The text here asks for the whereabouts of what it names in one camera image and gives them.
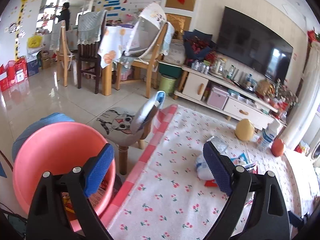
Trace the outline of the silver foil packet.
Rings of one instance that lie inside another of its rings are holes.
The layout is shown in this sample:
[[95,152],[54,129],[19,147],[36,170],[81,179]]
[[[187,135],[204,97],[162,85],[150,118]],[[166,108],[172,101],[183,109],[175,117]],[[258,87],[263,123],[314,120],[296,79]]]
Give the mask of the silver foil packet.
[[227,142],[225,142],[224,140],[222,140],[220,137],[213,135],[212,137],[210,137],[207,142],[211,142],[215,148],[221,153],[225,153],[225,151],[228,148],[228,144]]

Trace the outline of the white blue squeezed pouch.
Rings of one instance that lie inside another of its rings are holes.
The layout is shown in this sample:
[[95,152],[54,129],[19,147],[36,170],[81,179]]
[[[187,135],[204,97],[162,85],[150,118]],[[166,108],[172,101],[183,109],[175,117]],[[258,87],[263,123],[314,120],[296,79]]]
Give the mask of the white blue squeezed pouch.
[[195,161],[197,176],[201,180],[211,181],[214,179],[211,170],[209,169],[203,154],[201,153]]

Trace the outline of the yellow pear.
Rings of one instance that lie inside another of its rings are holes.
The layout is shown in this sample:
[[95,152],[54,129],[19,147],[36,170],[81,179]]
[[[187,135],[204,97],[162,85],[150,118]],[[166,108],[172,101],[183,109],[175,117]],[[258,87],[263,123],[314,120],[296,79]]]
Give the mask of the yellow pear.
[[238,122],[235,129],[235,135],[239,140],[244,142],[250,141],[254,134],[255,128],[248,119],[242,119]]

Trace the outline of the pink plastic bucket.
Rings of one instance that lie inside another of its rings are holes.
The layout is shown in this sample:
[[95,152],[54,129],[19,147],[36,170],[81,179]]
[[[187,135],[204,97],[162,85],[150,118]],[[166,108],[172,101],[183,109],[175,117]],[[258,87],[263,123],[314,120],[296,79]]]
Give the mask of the pink plastic bucket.
[[113,159],[99,189],[84,194],[84,165],[106,139],[94,128],[58,122],[33,133],[14,162],[16,198],[28,214],[27,239],[110,239],[100,216],[112,196]]

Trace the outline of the cat-print stool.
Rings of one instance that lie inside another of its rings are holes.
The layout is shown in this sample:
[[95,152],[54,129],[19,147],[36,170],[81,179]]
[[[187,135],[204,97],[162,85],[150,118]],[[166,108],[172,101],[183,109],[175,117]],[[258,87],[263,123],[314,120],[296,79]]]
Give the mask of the cat-print stool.
[[119,172],[127,174],[128,149],[137,143],[144,148],[144,140],[151,129],[151,119],[141,125],[135,123],[137,114],[124,108],[110,108],[93,121],[93,128],[100,132],[107,141],[118,145]]

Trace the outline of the cherry-print tablecloth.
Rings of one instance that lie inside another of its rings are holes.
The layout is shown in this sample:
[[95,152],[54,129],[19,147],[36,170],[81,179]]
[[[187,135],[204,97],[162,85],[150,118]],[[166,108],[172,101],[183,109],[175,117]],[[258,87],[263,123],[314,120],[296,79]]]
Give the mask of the cherry-print tablecloth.
[[161,110],[153,137],[120,191],[102,216],[114,239],[202,239],[214,224],[227,195],[206,187],[196,172],[196,158],[213,135],[228,144],[227,154],[242,154],[260,174],[273,171],[288,210],[302,215],[312,209],[318,181],[300,154],[274,157],[241,142],[234,127],[191,109],[172,105]]

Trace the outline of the pink storage box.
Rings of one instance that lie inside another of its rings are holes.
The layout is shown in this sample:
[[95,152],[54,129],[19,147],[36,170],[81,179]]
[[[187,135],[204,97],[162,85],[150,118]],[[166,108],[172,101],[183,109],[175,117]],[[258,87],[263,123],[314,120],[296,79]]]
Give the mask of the pink storage box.
[[223,110],[228,100],[228,96],[229,96],[229,93],[227,92],[227,90],[219,86],[212,86],[210,94],[207,99],[207,104],[209,106]]

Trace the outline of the white TV cabinet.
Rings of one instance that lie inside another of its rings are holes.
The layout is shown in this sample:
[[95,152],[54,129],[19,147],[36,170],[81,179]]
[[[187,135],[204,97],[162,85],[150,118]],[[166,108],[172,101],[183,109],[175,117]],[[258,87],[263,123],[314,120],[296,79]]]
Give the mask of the white TV cabinet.
[[229,81],[182,66],[182,76],[174,98],[183,98],[212,109],[229,119],[248,119],[258,130],[275,119],[278,110]]

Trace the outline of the white washing machine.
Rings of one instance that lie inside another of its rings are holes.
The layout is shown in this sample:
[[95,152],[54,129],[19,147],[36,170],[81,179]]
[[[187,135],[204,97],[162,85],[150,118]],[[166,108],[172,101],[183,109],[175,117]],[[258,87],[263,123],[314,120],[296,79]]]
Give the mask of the white washing machine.
[[311,150],[311,160],[313,163],[314,167],[319,167],[320,166],[320,159],[319,159],[319,155],[320,155],[320,142],[319,139],[316,140],[316,142],[314,143],[314,145],[310,148]]

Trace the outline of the dark flower bouquet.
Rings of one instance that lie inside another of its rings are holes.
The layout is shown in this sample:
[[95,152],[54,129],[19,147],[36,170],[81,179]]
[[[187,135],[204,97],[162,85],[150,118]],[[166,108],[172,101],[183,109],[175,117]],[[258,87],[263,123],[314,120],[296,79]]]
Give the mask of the dark flower bouquet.
[[196,29],[185,31],[183,33],[183,45],[186,59],[192,61],[203,60],[216,47],[216,43],[212,41],[212,36],[212,34],[206,34]]

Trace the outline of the dining table orange-print cloth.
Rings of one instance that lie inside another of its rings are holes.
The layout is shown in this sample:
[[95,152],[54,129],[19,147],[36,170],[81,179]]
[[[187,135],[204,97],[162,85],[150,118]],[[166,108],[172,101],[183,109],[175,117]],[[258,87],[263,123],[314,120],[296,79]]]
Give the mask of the dining table orange-print cloth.
[[130,39],[132,28],[108,26],[105,29],[98,54],[101,56],[100,80],[102,94],[111,95],[113,65],[118,63]]

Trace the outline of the light wooden chair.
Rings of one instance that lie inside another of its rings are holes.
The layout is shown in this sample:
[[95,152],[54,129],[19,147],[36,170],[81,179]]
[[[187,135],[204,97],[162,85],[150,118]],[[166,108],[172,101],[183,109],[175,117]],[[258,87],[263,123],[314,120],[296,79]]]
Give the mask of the light wooden chair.
[[63,86],[68,85],[68,71],[73,71],[74,85],[78,85],[77,80],[77,67],[76,67],[76,55],[71,52],[67,41],[66,22],[60,21],[53,25],[51,38],[50,38],[50,50],[56,55],[56,79],[63,78]]

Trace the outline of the wooden chair with cloth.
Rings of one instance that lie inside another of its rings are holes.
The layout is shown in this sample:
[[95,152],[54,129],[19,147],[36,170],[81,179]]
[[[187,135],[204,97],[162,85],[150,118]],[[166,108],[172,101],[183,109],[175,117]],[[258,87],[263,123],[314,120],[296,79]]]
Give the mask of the wooden chair with cloth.
[[117,60],[116,90],[121,83],[139,82],[140,70],[146,70],[146,93],[148,99],[151,87],[157,86],[157,61],[168,55],[175,29],[157,2],[147,5],[139,14],[129,41],[121,57]]

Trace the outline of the dark wooden chair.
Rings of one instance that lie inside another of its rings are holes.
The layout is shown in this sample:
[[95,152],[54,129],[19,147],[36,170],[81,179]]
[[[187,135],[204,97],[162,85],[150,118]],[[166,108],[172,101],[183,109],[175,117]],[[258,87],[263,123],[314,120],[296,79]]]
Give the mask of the dark wooden chair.
[[81,88],[84,74],[95,78],[94,93],[99,93],[101,56],[98,54],[106,27],[106,11],[88,12],[78,19],[78,54],[76,57],[77,82]]

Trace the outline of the person in dark clothes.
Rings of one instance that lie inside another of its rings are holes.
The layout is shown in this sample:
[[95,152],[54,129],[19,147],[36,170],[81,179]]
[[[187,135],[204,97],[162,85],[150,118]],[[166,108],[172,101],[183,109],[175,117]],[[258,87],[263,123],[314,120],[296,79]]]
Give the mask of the person in dark clothes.
[[56,16],[58,22],[65,21],[66,30],[69,29],[69,21],[70,21],[70,11],[69,11],[69,2],[63,3],[62,10],[59,16]]

